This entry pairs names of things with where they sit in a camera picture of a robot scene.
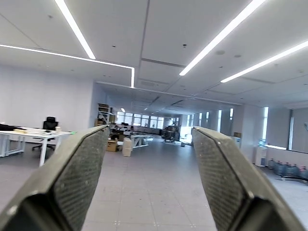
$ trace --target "gray floor tile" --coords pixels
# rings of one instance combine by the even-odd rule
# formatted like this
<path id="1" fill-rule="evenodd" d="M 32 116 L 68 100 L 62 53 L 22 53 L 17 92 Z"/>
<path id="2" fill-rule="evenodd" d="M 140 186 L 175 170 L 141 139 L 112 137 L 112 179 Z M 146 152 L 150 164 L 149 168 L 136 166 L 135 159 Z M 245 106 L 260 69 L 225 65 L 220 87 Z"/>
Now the gray floor tile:
<path id="1" fill-rule="evenodd" d="M 122 202 L 119 213 L 120 223 L 154 224 L 152 207 L 149 204 Z"/>
<path id="2" fill-rule="evenodd" d="M 156 223 L 166 225 L 190 225 L 186 214 L 179 205 L 153 205 Z"/>
<path id="3" fill-rule="evenodd" d="M 123 224 L 117 226 L 116 231 L 157 231 L 156 225 L 149 224 Z"/>
<path id="4" fill-rule="evenodd" d="M 86 221 L 93 222 L 117 222 L 120 203 L 115 201 L 93 201 Z"/>
<path id="5" fill-rule="evenodd" d="M 183 206 L 189 220 L 193 225 L 215 226 L 214 219 L 209 207 L 206 206 Z"/>
<path id="6" fill-rule="evenodd" d="M 24 154 L 0 158 L 0 210 L 38 168 L 40 152 L 32 152 L 32 146 L 27 144 Z M 51 155 L 52 151 L 48 150 L 47 159 Z M 308 226 L 307 185 L 297 181 L 281 181 L 272 171 L 266 168 L 261 170 L 302 223 Z M 121 222 L 134 224 L 121 223 L 117 226 L 120 231 L 129 231 L 130 228 L 138 231 L 140 227 L 141 230 L 146 227 L 144 230 L 149 228 L 152 231 L 155 226 L 140 226 L 137 223 L 154 224 L 155 221 L 160 223 L 159 231 L 167 228 L 170 231 L 215 231 L 214 226 L 202 226 L 212 224 L 213 220 L 209 210 L 200 205 L 208 206 L 208 203 L 193 147 L 180 147 L 155 139 L 149 147 L 134 149 L 129 158 L 123 157 L 121 152 L 106 152 L 85 228 L 95 231 L 104 227 L 103 230 L 114 231 L 114 222 L 122 219 Z"/>
<path id="7" fill-rule="evenodd" d="M 147 192 L 144 193 L 122 193 L 121 203 L 146 204 L 150 205 L 150 197 Z"/>
<path id="8" fill-rule="evenodd" d="M 159 225 L 158 231 L 195 231 L 191 225 Z"/>
<path id="9" fill-rule="evenodd" d="M 116 224 L 86 221 L 82 231 L 116 231 Z"/>

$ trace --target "white desk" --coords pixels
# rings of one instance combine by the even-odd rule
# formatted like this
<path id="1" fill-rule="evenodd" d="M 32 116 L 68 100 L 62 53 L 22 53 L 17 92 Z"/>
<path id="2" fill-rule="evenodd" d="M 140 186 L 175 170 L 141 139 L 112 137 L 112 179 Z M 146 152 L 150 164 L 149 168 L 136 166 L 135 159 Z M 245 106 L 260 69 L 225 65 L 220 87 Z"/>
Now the white desk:
<path id="1" fill-rule="evenodd" d="M 6 157 L 15 153 L 23 153 L 25 151 L 25 137 L 39 138 L 43 140 L 42 150 L 40 153 L 39 166 L 42 166 L 45 162 L 47 140 L 51 138 L 57 139 L 56 149 L 61 144 L 62 138 L 70 135 L 70 132 L 64 131 L 52 131 L 50 133 L 45 132 L 44 129 L 37 128 L 24 128 L 27 133 L 19 133 L 16 131 L 0 131 L 0 157 Z M 17 149 L 10 150 L 10 136 L 18 136 Z"/>

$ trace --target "white table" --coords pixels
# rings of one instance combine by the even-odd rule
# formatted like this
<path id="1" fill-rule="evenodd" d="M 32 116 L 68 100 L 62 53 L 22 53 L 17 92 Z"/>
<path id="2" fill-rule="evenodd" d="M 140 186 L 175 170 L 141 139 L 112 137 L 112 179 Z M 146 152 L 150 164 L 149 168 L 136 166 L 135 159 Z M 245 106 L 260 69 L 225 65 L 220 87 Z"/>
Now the white table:
<path id="1" fill-rule="evenodd" d="M 38 138 L 42 139 L 42 150 L 40 153 L 39 166 L 42 166 L 45 162 L 47 140 L 51 138 L 56 138 L 56 149 L 61 144 L 62 138 L 70 135 L 70 132 L 64 131 L 52 131 L 50 133 L 45 132 L 44 129 L 37 128 L 24 128 L 27 133 L 20 133 L 17 131 L 0 131 L 0 157 L 6 157 L 15 153 L 23 153 L 25 151 L 25 138 Z M 17 148 L 10 150 L 10 136 L 17 136 L 18 143 Z"/>

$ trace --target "ceiling light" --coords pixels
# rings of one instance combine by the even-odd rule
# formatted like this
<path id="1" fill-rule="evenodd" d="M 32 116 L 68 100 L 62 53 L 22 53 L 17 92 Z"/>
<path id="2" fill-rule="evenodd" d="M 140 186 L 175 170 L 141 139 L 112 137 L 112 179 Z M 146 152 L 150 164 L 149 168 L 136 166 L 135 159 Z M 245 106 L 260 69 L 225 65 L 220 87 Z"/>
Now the ceiling light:
<path id="1" fill-rule="evenodd" d="M 301 49 L 303 49 L 303 48 L 305 48 L 307 46 L 308 46 L 308 41 L 303 42 L 303 43 L 301 43 L 301 44 L 299 44 L 299 45 L 297 45 L 295 47 L 292 47 L 292 48 L 290 48 L 290 49 L 288 49 L 288 50 L 286 50 L 286 51 L 284 51 L 284 52 L 282 52 L 280 54 L 277 54 L 277 55 L 275 55 L 275 56 L 273 56 L 273 57 L 271 57 L 271 58 L 269 58 L 267 60 L 264 60 L 264 61 L 262 61 L 262 62 L 260 62 L 260 63 L 258 63 L 256 65 L 250 67 L 250 68 L 247 68 L 244 71 L 241 71 L 241 72 L 239 72 L 239 73 L 237 73 L 237 74 L 235 74 L 233 76 L 230 76 L 228 78 L 225 78 L 221 82 L 222 83 L 226 83 L 226 82 L 228 82 L 230 80 L 233 80 L 233 79 L 235 79 L 237 77 L 243 76 L 243 75 L 245 75 L 245 74 L 247 74 L 249 72 L 252 72 L 252 71 L 254 71 L 254 70 L 256 70 L 256 69 L 258 69 L 260 67 L 263 67 L 263 66 L 265 66 L 267 64 L 270 64 L 271 62 L 274 62 L 274 61 L 276 61 L 278 59 L 281 59 L 281 58 L 283 58 L 283 57 L 285 57 L 285 56 L 287 56 L 289 54 L 292 54 L 292 53 L 294 53 L 294 52 L 296 52 L 298 50 L 301 50 Z"/>
<path id="2" fill-rule="evenodd" d="M 83 37 L 77 23 L 75 22 L 72 14 L 70 13 L 70 11 L 69 11 L 66 3 L 64 2 L 64 0 L 55 0 L 55 2 L 57 3 L 59 9 L 61 10 L 61 12 L 62 12 L 63 16 L 65 17 L 65 19 L 67 20 L 68 24 L 71 26 L 73 32 L 75 33 L 75 35 L 76 35 L 77 39 L 79 40 L 80 44 L 82 45 L 83 49 L 88 54 L 89 58 L 95 59 L 95 56 L 94 56 L 93 52 L 91 51 L 91 48 L 89 47 L 87 41 Z"/>
<path id="3" fill-rule="evenodd" d="M 180 73 L 186 75 L 198 62 L 210 53 L 226 36 L 231 33 L 242 21 L 251 15 L 266 0 L 253 0 L 239 13 Z"/>
<path id="4" fill-rule="evenodd" d="M 4 45 L 4 44 L 0 44 L 0 47 L 12 48 L 12 49 L 17 49 L 17 50 L 22 50 L 22 51 L 32 51 L 32 52 L 42 53 L 42 54 L 51 54 L 51 55 L 56 55 L 56 56 L 61 56 L 61 57 L 66 57 L 66 58 L 71 58 L 71 59 L 78 59 L 78 60 L 83 60 L 83 61 L 88 61 L 88 62 L 93 62 L 93 63 L 98 63 L 98 64 L 105 64 L 105 65 L 110 65 L 110 66 L 127 68 L 131 70 L 131 88 L 134 88 L 135 68 L 132 66 L 124 66 L 120 64 L 113 64 L 113 63 L 102 62 L 102 61 L 93 60 L 93 59 L 86 59 L 86 58 L 76 57 L 76 56 L 67 55 L 67 54 L 54 53 L 54 52 L 49 52 L 49 51 L 41 51 L 41 50 L 35 50 L 35 49 L 30 49 L 30 48 L 24 48 L 24 47 L 15 47 L 15 46 L 9 46 L 9 45 Z"/>

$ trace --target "metal shelving unit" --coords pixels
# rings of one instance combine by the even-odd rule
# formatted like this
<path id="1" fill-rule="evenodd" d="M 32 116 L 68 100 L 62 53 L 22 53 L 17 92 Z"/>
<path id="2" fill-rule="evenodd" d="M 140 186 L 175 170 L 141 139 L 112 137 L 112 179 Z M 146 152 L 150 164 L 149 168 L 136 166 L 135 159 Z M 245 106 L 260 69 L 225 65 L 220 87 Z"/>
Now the metal shelving unit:
<path id="1" fill-rule="evenodd" d="M 98 119 L 102 119 L 105 124 L 109 124 L 109 121 L 110 121 L 110 115 L 113 115 L 110 111 L 110 107 L 102 107 L 100 106 L 101 103 L 98 104 L 98 115 L 97 115 L 97 118 Z"/>

